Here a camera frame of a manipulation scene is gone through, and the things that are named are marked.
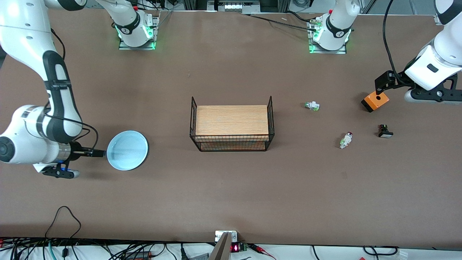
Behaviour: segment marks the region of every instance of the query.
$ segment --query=brown table surface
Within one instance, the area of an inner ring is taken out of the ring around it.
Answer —
[[[347,55],[310,54],[305,31],[237,13],[175,12],[148,52],[119,51],[104,10],[50,19],[79,112],[99,130],[97,148],[137,130],[150,153],[129,172],[81,158],[71,164],[75,180],[0,164],[0,236],[43,236],[67,205],[85,238],[212,241],[215,230],[237,230],[254,243],[462,245],[462,106],[406,103],[405,89],[387,92],[390,102],[373,113],[360,104],[390,69],[383,16],[357,18]],[[431,16],[392,16],[388,29],[401,69],[442,27]],[[0,79],[1,131],[21,105],[47,102],[40,77],[10,57]],[[198,105],[265,105],[270,95],[276,135],[267,152],[201,153],[189,138],[191,96]],[[319,111],[302,107],[313,100]],[[379,124],[395,135],[378,138]],[[347,131],[353,141],[341,150]],[[50,236],[76,228],[62,212]]]

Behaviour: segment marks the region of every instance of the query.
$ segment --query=black cable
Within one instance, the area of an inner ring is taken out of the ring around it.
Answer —
[[[319,260],[319,257],[318,257],[318,256],[317,256],[317,254],[316,254],[316,249],[315,249],[315,246],[311,246],[311,247],[313,248],[313,253],[315,253],[315,257],[316,257],[316,259],[317,259],[317,260]]]
[[[30,247],[24,247],[23,250],[21,250],[19,253],[18,253],[18,260],[21,259],[21,254],[26,250],[26,249],[29,249]]]
[[[167,249],[167,251],[173,255],[173,257],[175,258],[175,260],[178,260],[176,259],[176,256],[169,250],[169,248],[167,247],[167,244],[165,244],[165,249]]]
[[[18,248],[16,247],[16,244],[14,243],[13,239],[13,248],[11,249],[11,255],[10,255],[10,260],[18,260]]]
[[[28,260],[29,259],[29,255],[32,253],[32,251],[34,251],[34,249],[37,247],[38,243],[34,245],[34,247],[32,248],[32,250],[30,250],[29,252],[27,252],[27,255],[26,257],[24,258],[24,260]]]
[[[299,16],[296,12],[292,12],[290,10],[287,10],[287,13],[291,13],[291,14],[295,15],[295,17],[297,17],[299,20],[302,20],[302,21],[307,22],[307,23],[309,23],[310,20],[316,19],[316,17],[311,18],[311,19],[304,19],[301,16]]]
[[[42,247],[43,260],[46,260],[46,259],[45,259],[45,242],[46,242],[46,241],[47,241],[47,239],[45,238],[45,239],[43,240],[43,247]]]
[[[147,246],[149,246],[149,245],[144,245],[144,246],[142,245],[140,248],[136,249],[135,251],[129,252],[130,254],[128,256],[126,256],[125,259],[130,258],[130,256],[133,256],[133,258],[136,259],[138,254],[141,253],[141,251]]]
[[[86,127],[90,127],[96,134],[96,139],[95,139],[95,142],[93,143],[93,146],[91,147],[91,149],[87,152],[85,152],[86,154],[91,154],[94,150],[95,150],[95,147],[96,147],[96,144],[98,143],[98,139],[99,139],[99,134],[98,134],[98,131],[92,127],[91,125],[89,124],[86,124],[84,122],[79,122],[79,121],[76,121],[76,120],[72,120],[72,119],[68,119],[68,118],[62,118],[62,117],[57,117],[57,116],[51,116],[51,115],[48,115],[47,113],[43,113],[44,116],[46,117],[49,117],[49,118],[55,118],[55,119],[59,119],[59,120],[63,120],[63,121],[69,121],[69,122],[73,122],[73,123],[76,123],[76,124],[81,124],[81,125],[84,125]]]
[[[143,6],[143,7],[156,8],[157,10],[159,10],[159,7],[156,7],[156,6],[147,6],[147,5],[143,5],[143,4],[140,4],[140,3],[138,3],[138,2],[133,2],[133,1],[130,1],[130,0],[125,0],[125,1],[130,2],[130,3],[132,3],[132,4],[140,5],[140,6]]]
[[[127,253],[128,253],[129,250],[135,249],[135,248],[137,248],[137,247],[139,247],[139,246],[142,246],[143,244],[144,244],[144,242],[141,242],[141,243],[138,242],[138,243],[136,243],[136,244],[130,244],[126,249],[124,249],[124,250],[122,250],[122,251],[116,253],[116,254],[114,255],[114,257],[115,257],[115,259],[118,259],[118,258],[119,258],[119,259],[126,259],[126,258],[127,258]]]
[[[382,255],[382,256],[392,256],[392,255],[395,255],[395,254],[398,253],[398,248],[397,248],[397,247],[394,247],[395,251],[394,251],[393,253],[388,253],[388,254],[385,254],[385,253],[377,253],[377,251],[375,250],[374,247],[371,247],[371,246],[367,246],[367,247],[368,247],[368,248],[371,248],[372,251],[373,251],[374,253],[368,252],[368,251],[366,250],[366,246],[363,246],[363,251],[364,251],[364,253],[366,253],[366,254],[368,254],[368,255],[371,255],[371,256],[375,256],[377,260],[379,260],[378,257],[379,257],[380,255]]]
[[[188,255],[186,254],[186,251],[184,250],[183,243],[181,243],[181,260],[189,260]]]
[[[62,45],[62,59],[64,60],[66,58],[66,47],[64,46],[64,43],[61,41],[61,38],[59,38],[59,36],[56,34],[56,32],[53,30],[53,28],[51,28],[51,33],[53,33],[53,35],[58,39],[58,41],[61,43]]]
[[[71,248],[72,248],[72,252],[74,252],[75,259],[76,259],[76,260],[79,260],[79,258],[77,257],[77,254],[75,253],[74,245],[73,245],[73,244],[71,244]]]
[[[165,250],[165,244],[164,244],[164,248],[160,251],[160,253],[153,255],[153,257],[159,256],[160,254],[162,254],[164,250]]]
[[[76,137],[73,141],[77,141],[77,140],[81,139],[82,137],[88,135],[91,132],[90,129],[88,129],[88,128],[82,128],[82,130],[85,130],[87,132],[84,135]]]
[[[393,75],[395,76],[396,80],[407,86],[402,80],[401,77],[398,75],[395,69],[395,64],[393,63],[393,59],[391,58],[391,53],[390,49],[388,48],[388,43],[387,43],[387,37],[386,37],[386,26],[387,26],[387,17],[388,17],[388,12],[390,11],[391,4],[393,3],[393,0],[390,0],[387,6],[387,10],[385,11],[385,15],[383,17],[383,24],[382,24],[382,36],[383,36],[383,44],[385,45],[385,50],[387,51],[388,55],[388,60],[390,61],[391,69],[393,70]]]
[[[145,0],[142,1],[142,4],[138,3],[137,5],[142,5],[142,6],[146,7],[146,6],[144,5],[144,1],[145,1]],[[155,6],[155,4],[157,4],[157,3],[154,3],[154,1],[149,1],[149,0],[146,0],[146,1],[147,1],[148,3],[151,3],[151,4],[152,4],[152,6],[150,6],[150,8],[155,8],[156,10],[159,10],[159,7]]]
[[[48,227],[47,231],[45,232],[45,239],[48,239],[48,231],[50,231],[51,227],[53,227],[53,224],[55,223],[56,218],[58,217],[58,213],[62,208],[66,208],[69,211],[69,213],[71,214],[71,216],[75,219],[75,221],[77,221],[77,223],[79,223],[79,228],[77,229],[77,231],[74,232],[74,234],[72,234],[72,236],[69,237],[69,239],[71,239],[73,236],[75,236],[75,234],[77,234],[80,231],[80,229],[82,228],[82,223],[80,222],[80,220],[78,218],[76,218],[74,216],[74,214],[72,213],[72,210],[69,209],[68,206],[61,206],[56,211],[55,218],[53,219],[51,225]]]
[[[104,249],[111,255],[111,259],[114,259],[114,255],[112,254],[111,249],[110,249],[109,246],[106,244],[106,242],[104,242],[104,245],[107,247],[107,249],[104,248],[103,245],[101,245],[101,247],[104,248]]]
[[[299,29],[309,30],[309,31],[316,31],[316,29],[314,29],[314,28],[308,28],[308,27],[302,27],[302,26],[298,26],[298,25],[291,25],[291,24],[281,23],[281,22],[274,21],[274,20],[267,19],[267,18],[263,18],[263,17],[260,17],[260,16],[253,16],[253,15],[250,15],[250,14],[246,14],[246,15],[248,15],[248,16],[250,16],[250,17],[255,17],[255,18],[258,18],[258,19],[262,19],[262,20],[265,20],[265,21],[268,21],[268,22],[272,22],[272,23],[277,23],[277,24],[280,24],[280,25],[285,25],[285,26],[293,27],[293,28],[299,28]]]

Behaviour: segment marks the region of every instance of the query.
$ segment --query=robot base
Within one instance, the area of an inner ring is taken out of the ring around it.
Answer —
[[[119,50],[155,50],[159,26],[159,16],[152,16],[152,22],[148,22],[148,25],[154,27],[153,29],[147,28],[146,30],[150,36],[152,35],[152,38],[149,41],[139,47],[130,47],[126,45],[122,39],[120,39]]]
[[[311,24],[309,22],[306,23],[306,26],[308,28],[314,28],[318,31],[313,32],[313,31],[307,31],[308,32],[308,44],[310,47],[310,53],[324,53],[324,54],[346,54],[347,53],[347,42],[348,42],[348,36],[351,33],[351,31],[348,32],[348,35],[346,36],[345,43],[343,46],[338,49],[338,50],[326,50],[323,47],[321,47],[317,42],[313,41],[313,38],[318,37],[319,33],[321,32],[321,17],[317,17],[316,21],[319,23],[316,24]]]

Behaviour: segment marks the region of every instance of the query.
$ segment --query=white bracket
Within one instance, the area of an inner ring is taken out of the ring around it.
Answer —
[[[218,242],[218,240],[220,240],[221,238],[221,235],[224,233],[224,232],[230,232],[231,235],[232,235],[232,242],[237,242],[237,231],[235,230],[219,230],[219,231],[215,231],[215,242]]]
[[[434,16],[433,16],[433,20],[435,20],[435,24],[436,24],[436,25],[443,25],[443,24],[441,23],[441,21],[439,20],[438,15],[434,15]]]

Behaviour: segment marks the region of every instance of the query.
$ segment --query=cable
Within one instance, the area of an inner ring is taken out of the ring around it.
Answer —
[[[140,6],[143,6],[143,7],[149,7],[149,8],[156,8],[156,9],[158,9],[158,7],[152,7],[152,6],[143,5],[143,4],[140,4],[140,3],[138,3],[138,2],[133,2],[133,1],[130,1],[130,0],[125,0],[125,1],[130,2],[130,3],[132,3],[132,4],[140,5]]]
[[[398,73],[396,72],[396,69],[395,69],[395,64],[393,63],[393,59],[391,58],[391,53],[390,53],[390,49],[388,48],[388,43],[387,43],[387,37],[386,37],[386,24],[387,24],[387,17],[388,17],[388,12],[390,11],[390,7],[391,7],[391,4],[393,3],[393,0],[390,0],[390,2],[388,3],[388,6],[387,6],[387,10],[385,11],[385,15],[383,17],[383,24],[382,24],[382,36],[383,36],[383,44],[385,45],[385,50],[387,51],[387,55],[388,55],[388,60],[390,61],[390,65],[391,65],[391,69],[393,70],[393,75],[395,76],[396,80],[407,86],[406,83],[404,83],[402,80],[401,80],[401,77],[398,75]]]
[[[101,245],[101,247],[111,255],[111,259],[113,259],[114,255],[112,254],[111,249],[108,247],[108,245],[106,245],[106,243],[104,243],[104,246]]]
[[[167,249],[167,251],[173,255],[173,257],[175,258],[175,260],[178,260],[176,259],[176,256],[169,250],[169,248],[167,247],[167,244],[164,244],[165,245],[165,249]]]
[[[43,240],[43,246],[42,246],[43,260],[46,260],[46,259],[45,259],[45,242],[46,242],[46,241],[47,241],[47,239],[45,238],[45,239]]]
[[[266,256],[269,256],[271,258],[273,258],[274,260],[277,260],[274,256],[272,256],[270,253],[266,252],[263,248],[255,245],[255,244],[247,244],[249,246],[250,249],[254,250],[255,252],[259,253],[259,254],[264,254]]]
[[[91,125],[89,124],[86,124],[84,122],[79,122],[79,121],[76,121],[76,120],[72,120],[72,119],[68,119],[68,118],[62,118],[62,117],[57,117],[57,116],[51,116],[47,113],[43,113],[44,116],[46,117],[49,117],[49,118],[55,118],[55,119],[59,119],[59,120],[63,120],[63,121],[69,121],[69,122],[73,122],[73,123],[76,123],[76,124],[81,124],[81,125],[84,125],[86,127],[90,127],[96,134],[96,139],[95,139],[95,142],[93,143],[93,146],[91,147],[90,150],[88,150],[87,152],[85,152],[85,154],[91,154],[93,153],[93,151],[95,150],[95,147],[96,147],[96,144],[98,143],[98,139],[99,139],[99,134],[98,134],[98,130],[96,130],[94,127],[92,127]]]
[[[144,1],[145,1],[145,0],[141,0],[141,2],[142,2],[143,4],[138,3],[138,5],[143,5],[143,6],[145,6],[145,5],[144,5]],[[146,0],[146,1],[147,1],[148,3],[151,3],[151,4],[152,4],[152,7],[151,7],[151,8],[155,8],[155,9],[159,10],[159,7],[157,7],[157,6],[153,3],[153,1],[149,1],[149,0]]]
[[[72,252],[74,252],[75,259],[79,260],[79,258],[77,257],[77,254],[75,253],[74,245],[71,245],[71,248],[72,248]]]
[[[82,128],[82,130],[85,130],[87,132],[84,135],[76,137],[73,141],[77,141],[77,140],[81,139],[82,137],[88,135],[91,132],[90,129],[88,129],[88,128]]]
[[[398,253],[398,248],[396,248],[396,247],[394,248],[395,251],[394,251],[393,253],[389,253],[389,254],[377,253],[377,251],[375,250],[374,247],[371,247],[371,246],[368,246],[368,247],[371,248],[372,251],[373,251],[374,253],[369,253],[369,252],[366,250],[366,246],[363,246],[363,251],[364,251],[364,253],[366,253],[366,254],[368,254],[368,255],[371,255],[371,256],[375,256],[377,260],[379,260],[378,257],[379,257],[380,255],[382,255],[382,256],[392,256],[392,255],[395,255],[395,254]]]
[[[18,258],[18,248],[16,247],[16,244],[14,243],[14,239],[12,241],[13,243],[13,249],[11,249],[11,255],[10,255],[10,260],[17,260]]]
[[[51,225],[48,227],[47,231],[45,232],[45,239],[48,239],[48,231],[50,231],[51,227],[53,227],[53,224],[55,223],[56,218],[58,217],[58,213],[62,208],[66,208],[69,211],[69,213],[71,214],[71,216],[75,219],[75,221],[77,221],[77,223],[79,223],[79,228],[77,229],[77,231],[74,232],[74,234],[72,234],[72,236],[69,237],[69,239],[71,239],[73,236],[75,236],[75,234],[77,234],[80,231],[80,229],[82,228],[82,223],[79,221],[78,218],[76,218],[74,216],[74,214],[72,213],[72,210],[69,209],[68,206],[61,206],[56,211],[55,218],[53,219],[53,221],[51,222]]]
[[[280,24],[280,25],[285,25],[285,26],[289,26],[289,27],[293,27],[293,28],[299,28],[299,29],[303,29],[303,30],[309,30],[309,31],[316,31],[316,29],[314,28],[308,28],[308,27],[302,27],[302,26],[298,26],[298,25],[291,25],[291,24],[286,24],[286,23],[281,23],[279,21],[274,21],[274,20],[271,20],[271,19],[267,19],[267,18],[263,18],[263,17],[259,17],[259,16],[253,16],[253,15],[250,15],[250,14],[246,14],[250,17],[255,17],[255,18],[258,18],[258,19],[262,19],[262,20],[265,20],[265,21],[268,21],[268,22],[272,22],[272,23],[277,23],[277,24]]]
[[[164,244],[164,248],[162,249],[162,251],[160,251],[160,253],[158,253],[158,254],[155,254],[153,257],[159,256],[160,254],[162,254],[162,252],[165,250],[165,248],[166,248],[166,244]]]
[[[266,251],[265,251],[263,254],[264,254],[264,255],[267,255],[267,256],[269,256],[269,257],[271,257],[271,258],[273,258],[274,260],[277,260],[274,256],[270,255],[270,254],[267,253]]]
[[[51,33],[53,33],[53,35],[58,39],[58,41],[61,43],[62,45],[62,59],[64,60],[66,58],[66,47],[64,46],[64,43],[61,41],[61,38],[59,38],[59,36],[56,34],[56,32],[53,30],[53,28],[50,28],[51,29]]]
[[[165,19],[167,19],[172,13],[173,13],[173,9],[177,8],[178,6],[174,6],[170,12],[165,16],[164,19],[162,19],[162,21],[157,25],[157,28],[160,27],[160,25],[165,21]]]
[[[184,250],[183,243],[181,243],[181,260],[189,260],[188,256],[186,255],[186,251]]]
[[[53,260],[56,260],[56,256],[53,253],[53,249],[51,248],[51,240],[48,241],[48,249],[50,250],[51,258],[53,258]]]
[[[35,247],[37,247],[38,243],[34,245],[34,247],[32,248],[32,250],[30,250],[29,252],[27,252],[27,255],[26,257],[24,258],[24,260],[28,260],[29,259],[29,255],[32,253],[32,251],[34,251]]]
[[[299,16],[296,12],[292,12],[292,11],[290,11],[290,10],[287,10],[287,13],[291,13],[291,14],[295,15],[295,17],[297,17],[299,20],[304,21],[304,22],[307,22],[307,23],[309,23],[310,20],[316,19],[316,17],[311,18],[311,19],[304,19],[304,18],[302,18],[301,16]]]
[[[311,247],[313,248],[313,253],[315,253],[315,257],[316,257],[316,259],[317,259],[317,260],[319,260],[319,257],[318,257],[318,256],[317,256],[317,254],[316,254],[316,249],[315,249],[315,246],[311,246]]]

